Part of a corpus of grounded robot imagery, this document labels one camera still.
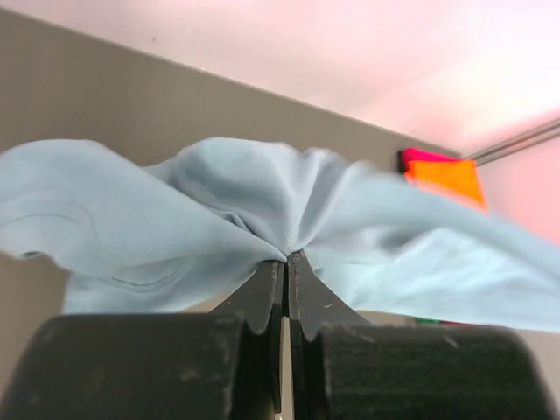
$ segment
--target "orange object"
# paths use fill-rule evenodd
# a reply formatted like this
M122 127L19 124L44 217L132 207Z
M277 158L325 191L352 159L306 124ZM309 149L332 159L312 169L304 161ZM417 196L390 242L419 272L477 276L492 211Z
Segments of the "orange object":
M447 195L445 190L453 191L458 195L458 197L452 197L455 200L467 197L478 204L477 207L486 210L486 202L480 188L474 160L466 159L456 162L413 160L409 162L409 170L406 171L405 177L409 182L432 190L434 193Z

